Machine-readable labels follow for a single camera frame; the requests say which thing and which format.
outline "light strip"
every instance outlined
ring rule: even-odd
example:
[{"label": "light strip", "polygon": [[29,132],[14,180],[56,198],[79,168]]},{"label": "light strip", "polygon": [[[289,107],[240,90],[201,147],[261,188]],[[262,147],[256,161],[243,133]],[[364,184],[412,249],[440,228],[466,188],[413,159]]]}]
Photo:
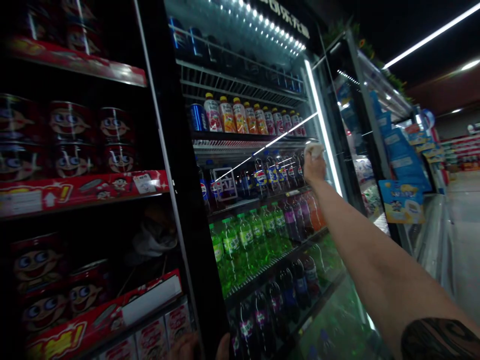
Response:
[{"label": "light strip", "polygon": [[335,183],[336,192],[343,197],[342,189],[340,188],[339,175],[337,174],[337,167],[335,166],[334,154],[330,146],[329,135],[327,134],[327,127],[325,125],[324,115],[320,108],[319,95],[317,94],[317,88],[314,82],[314,75],[312,74],[312,68],[308,60],[305,60],[306,73],[308,74],[308,80],[310,81],[311,92],[313,94],[313,102],[315,103],[316,113],[318,114],[318,120],[320,121],[321,133],[323,135],[323,141],[325,142],[325,150],[328,155],[328,162],[330,163],[331,174],[333,176],[333,182]]},{"label": "light strip", "polygon": [[458,24],[459,22],[461,22],[463,19],[469,17],[470,15],[472,15],[474,12],[476,12],[477,10],[480,10],[480,2],[475,5],[474,7],[472,7],[470,10],[464,12],[462,15],[456,17],[455,19],[453,19],[452,21],[450,21],[448,24],[442,26],[441,28],[439,28],[437,31],[435,31],[433,34],[427,36],[426,38],[424,38],[422,41],[420,41],[419,43],[417,43],[416,45],[412,46],[411,48],[409,48],[407,51],[405,51],[404,53],[402,53],[401,55],[397,56],[396,58],[394,58],[392,61],[388,62],[383,68],[384,69],[387,69],[389,67],[391,67],[393,64],[395,64],[396,62],[400,61],[401,59],[403,59],[404,57],[406,57],[407,55],[413,53],[415,50],[417,50],[418,48],[421,48],[423,45],[425,45],[426,43],[428,43],[430,40],[433,40],[435,39],[438,35],[440,35],[441,33],[447,31],[448,29],[450,29],[451,27],[453,27],[454,25]]}]

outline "store aisle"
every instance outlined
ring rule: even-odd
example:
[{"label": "store aisle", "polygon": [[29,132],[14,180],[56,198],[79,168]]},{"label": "store aisle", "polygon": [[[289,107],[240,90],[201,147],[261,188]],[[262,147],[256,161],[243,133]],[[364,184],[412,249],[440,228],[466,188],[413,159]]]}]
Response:
[{"label": "store aisle", "polygon": [[456,302],[480,325],[480,171],[459,172],[448,187],[448,198]]}]

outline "ceiling light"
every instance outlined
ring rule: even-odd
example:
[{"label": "ceiling light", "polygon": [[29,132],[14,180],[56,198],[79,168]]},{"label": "ceiling light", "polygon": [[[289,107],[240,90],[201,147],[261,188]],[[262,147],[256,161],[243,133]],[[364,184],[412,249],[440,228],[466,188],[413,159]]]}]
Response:
[{"label": "ceiling light", "polygon": [[462,67],[461,70],[464,71],[464,70],[471,69],[471,68],[473,68],[475,65],[478,65],[479,63],[480,63],[480,60],[472,61],[471,63],[468,63],[467,65],[465,65],[464,67]]},{"label": "ceiling light", "polygon": [[435,39],[438,35],[440,35],[441,33],[447,31],[448,29],[450,29],[451,27],[453,27],[454,25],[458,24],[459,22],[461,22],[463,19],[469,17],[470,15],[472,15],[474,12],[476,12],[477,10],[480,9],[480,2],[475,5],[474,7],[472,7],[470,10],[464,12],[462,15],[456,17],[455,19],[453,19],[452,21],[450,21],[448,24],[442,26],[441,28],[439,28],[437,31],[435,31],[434,33],[432,33],[431,35],[427,36],[426,38],[424,38],[422,41],[420,41],[419,43],[417,43],[416,45],[412,46],[411,48],[409,48],[407,51],[403,52],[402,54],[400,54],[399,56],[397,56],[396,58],[394,58],[392,61],[388,62],[383,68],[384,69],[387,69],[389,67],[391,67],[393,64],[395,64],[396,62],[400,61],[401,59],[403,59],[404,57],[406,57],[407,55],[410,55],[411,53],[413,53],[415,50],[417,50],[418,48],[421,48],[423,45],[425,45],[426,43],[428,43],[430,40],[433,40]]}]

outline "tattoo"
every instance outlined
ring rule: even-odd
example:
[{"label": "tattoo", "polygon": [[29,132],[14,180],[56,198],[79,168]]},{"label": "tattoo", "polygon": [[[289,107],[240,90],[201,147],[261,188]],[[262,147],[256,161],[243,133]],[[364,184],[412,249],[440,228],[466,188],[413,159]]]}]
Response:
[{"label": "tattoo", "polygon": [[401,336],[403,359],[480,359],[480,339],[458,320],[424,318]]}]

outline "green soda bottle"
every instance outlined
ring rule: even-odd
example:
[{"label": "green soda bottle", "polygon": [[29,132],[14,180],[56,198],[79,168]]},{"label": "green soda bottle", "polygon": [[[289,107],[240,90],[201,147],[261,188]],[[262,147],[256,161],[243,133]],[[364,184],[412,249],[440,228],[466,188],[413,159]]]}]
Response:
[{"label": "green soda bottle", "polygon": [[252,227],[249,222],[245,220],[245,214],[241,213],[236,216],[238,222],[236,224],[236,232],[240,236],[240,247],[246,255],[246,262],[242,265],[247,268],[250,275],[255,275],[258,271],[257,260],[255,259],[254,248],[254,234],[252,233]]},{"label": "green soda bottle", "polygon": [[279,258],[283,255],[283,247],[281,240],[278,237],[275,229],[275,219],[272,213],[267,208],[267,205],[261,207],[261,220],[265,226],[265,235],[268,243],[270,244],[270,256],[272,258]]},{"label": "green soda bottle", "polygon": [[265,238],[264,223],[257,215],[257,209],[250,210],[250,214],[250,223],[253,229],[253,238],[255,239],[255,254],[257,255],[258,265],[266,266],[270,264],[270,251],[267,239]]},{"label": "green soda bottle", "polygon": [[275,228],[278,236],[278,240],[283,247],[283,251],[287,252],[292,250],[292,243],[290,242],[289,231],[285,224],[285,216],[282,209],[279,207],[278,202],[272,202],[273,218],[275,219]]},{"label": "green soda bottle", "polygon": [[225,224],[225,228],[221,232],[221,238],[225,249],[225,262],[230,274],[230,284],[233,286],[243,284],[247,277],[242,269],[242,264],[245,263],[246,256],[240,248],[239,237],[230,224],[230,221],[230,218],[221,221]]},{"label": "green soda bottle", "polygon": [[225,297],[230,291],[230,279],[227,274],[227,266],[225,263],[224,244],[222,238],[214,229],[214,224],[210,224],[210,236],[213,243],[213,251],[215,252],[216,267],[221,282],[221,292]]}]

